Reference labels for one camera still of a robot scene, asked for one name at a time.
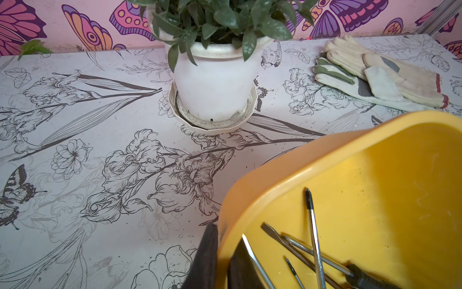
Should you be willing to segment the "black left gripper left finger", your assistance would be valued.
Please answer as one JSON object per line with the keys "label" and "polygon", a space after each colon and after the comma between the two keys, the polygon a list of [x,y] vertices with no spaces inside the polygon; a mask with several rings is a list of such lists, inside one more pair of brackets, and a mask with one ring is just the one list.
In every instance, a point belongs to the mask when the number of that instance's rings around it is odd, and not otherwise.
{"label": "black left gripper left finger", "polygon": [[218,228],[207,225],[182,289],[214,289],[217,268]]}

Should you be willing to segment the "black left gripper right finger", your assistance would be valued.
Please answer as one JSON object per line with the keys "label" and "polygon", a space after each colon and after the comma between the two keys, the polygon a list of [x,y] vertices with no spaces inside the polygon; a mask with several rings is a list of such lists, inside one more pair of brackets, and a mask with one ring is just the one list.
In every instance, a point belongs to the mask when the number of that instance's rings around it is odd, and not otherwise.
{"label": "black left gripper right finger", "polygon": [[264,289],[244,245],[238,245],[227,271],[229,289]]}

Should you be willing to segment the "yellow plastic storage tray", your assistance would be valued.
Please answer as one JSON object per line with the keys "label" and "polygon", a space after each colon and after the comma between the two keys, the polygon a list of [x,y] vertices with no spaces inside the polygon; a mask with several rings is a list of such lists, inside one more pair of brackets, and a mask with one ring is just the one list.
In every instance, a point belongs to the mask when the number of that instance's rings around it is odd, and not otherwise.
{"label": "yellow plastic storage tray", "polygon": [[462,286],[462,120],[416,112],[321,137],[239,179],[218,221],[218,289],[246,236],[278,289],[316,288],[316,274],[262,229],[310,244],[310,190],[324,255],[402,289]]}

